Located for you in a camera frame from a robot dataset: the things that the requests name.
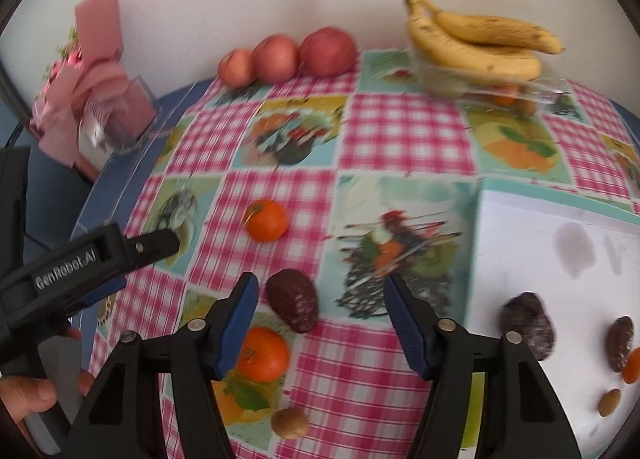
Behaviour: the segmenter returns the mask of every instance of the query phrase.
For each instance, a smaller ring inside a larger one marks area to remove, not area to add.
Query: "table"
[[[567,85],[562,107],[525,120],[475,102],[426,100],[406,55],[394,50],[365,52],[357,71],[336,78],[301,77],[239,95],[202,84],[199,100],[194,93],[163,112],[163,138],[142,157],[108,164],[81,215],[79,228],[113,218],[133,236],[153,229],[171,198],[187,205],[178,257],[130,275],[127,288],[98,308],[90,370],[99,370],[123,330],[170,333],[228,295],[242,271],[264,284],[293,267],[316,282],[322,320],[296,336],[261,302],[254,325],[278,331],[291,362],[283,380],[254,390],[271,408],[303,407],[311,429],[304,439],[278,441],[269,410],[231,417],[221,406],[236,454],[402,457],[428,387],[409,370],[385,317],[380,284],[388,267],[441,314],[463,320],[483,176],[640,212],[640,160],[623,112]],[[246,206],[262,196],[290,214],[289,232],[271,245],[253,243],[241,226]],[[170,382],[163,378],[161,387],[168,450],[181,457]],[[222,397],[219,405],[228,401]]]

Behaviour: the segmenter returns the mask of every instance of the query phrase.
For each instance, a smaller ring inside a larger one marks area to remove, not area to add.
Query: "clear plastic container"
[[[94,147],[128,153],[145,142],[158,111],[153,106],[153,95],[140,76],[133,79],[130,86],[137,88],[127,99],[116,96],[104,100],[91,94],[86,100],[80,129]]]
[[[551,105],[566,93],[562,79],[546,66],[539,78],[523,82],[437,65],[413,46],[408,53],[417,82],[425,93],[437,98],[481,100],[504,108],[514,106],[528,109],[521,115],[530,116],[537,104]]]

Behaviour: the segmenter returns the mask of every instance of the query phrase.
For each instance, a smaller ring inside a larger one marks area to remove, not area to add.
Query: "blue gripper pad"
[[[220,337],[220,351],[216,362],[216,373],[220,379],[236,366],[244,337],[258,305],[258,279],[253,274],[247,273],[247,275],[249,279],[244,286],[244,291]]]
[[[385,279],[384,295],[386,310],[391,318],[391,324],[396,330],[409,367],[422,379],[427,379],[429,363],[425,356],[424,336],[391,277]]]

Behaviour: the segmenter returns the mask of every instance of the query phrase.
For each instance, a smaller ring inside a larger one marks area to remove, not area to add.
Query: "chocolate-covered date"
[[[267,280],[267,302],[292,331],[308,333],[318,323],[314,283],[297,269],[283,269]]]
[[[556,334],[535,293],[522,293],[508,301],[500,311],[498,323],[503,334],[520,333],[539,362],[551,354]]]
[[[634,323],[628,316],[618,318],[607,331],[605,350],[609,366],[615,373],[625,368],[634,339]]]

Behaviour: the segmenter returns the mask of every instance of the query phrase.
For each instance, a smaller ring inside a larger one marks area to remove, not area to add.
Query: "pink gingham pattern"
[[[626,128],[611,102],[584,85],[569,82],[574,95],[587,112],[593,127],[603,134],[629,144]]]
[[[94,350],[91,353],[91,359],[89,360],[89,372],[92,375],[97,376],[100,369],[107,361],[109,354],[113,349],[107,343],[99,331],[95,331],[94,334]]]
[[[282,459],[405,457],[429,383],[409,369],[392,328],[323,321],[303,341],[290,403],[309,433],[281,441]]]
[[[167,397],[162,397],[160,401],[160,411],[162,413],[162,431],[164,431],[167,455],[174,459],[182,459],[184,452],[182,451],[182,443],[180,442],[180,433],[178,432],[178,423],[175,418],[175,405],[173,401]]]
[[[452,101],[356,94],[342,129],[340,169],[476,173],[472,145]]]
[[[123,331],[134,330],[143,338],[174,331],[184,291],[184,280],[149,265],[127,276],[127,286],[116,295],[108,343],[113,349]]]
[[[535,185],[538,185],[538,186],[543,186],[545,188],[552,188],[553,190],[558,190],[560,192],[569,192],[569,193],[572,193],[572,194],[577,194],[578,193],[577,188],[575,188],[574,186],[571,186],[571,185],[566,185],[566,184],[559,185],[558,183],[552,183],[552,182],[549,182],[549,181],[540,181],[539,179],[535,179],[535,178],[530,179],[529,182],[531,184],[535,184]]]
[[[545,122],[562,149],[578,188],[612,197],[630,197],[625,176],[598,132],[564,118],[550,116]]]
[[[356,88],[357,81],[357,71],[351,71],[340,76],[332,76],[331,78],[303,76],[274,86],[267,95],[267,99],[351,94]]]
[[[220,81],[220,79],[214,79],[210,86],[205,90],[201,99],[198,100],[198,103],[201,103],[203,106],[211,106],[209,102],[222,94],[225,91],[225,85]]]
[[[138,197],[138,201],[129,216],[129,222],[124,229],[124,234],[128,237],[136,237],[142,233],[146,217],[160,191],[162,179],[161,175],[150,175],[146,180],[145,186],[140,192],[140,197]]]
[[[260,283],[284,267],[313,277],[318,271],[322,242],[331,210],[335,171],[230,171],[218,192],[196,249],[189,282],[214,291],[229,291],[243,271]],[[289,229],[274,243],[249,238],[242,227],[247,206],[268,197],[282,204]]]
[[[167,164],[166,173],[227,170],[258,106],[258,103],[234,103],[200,112],[182,136]]]

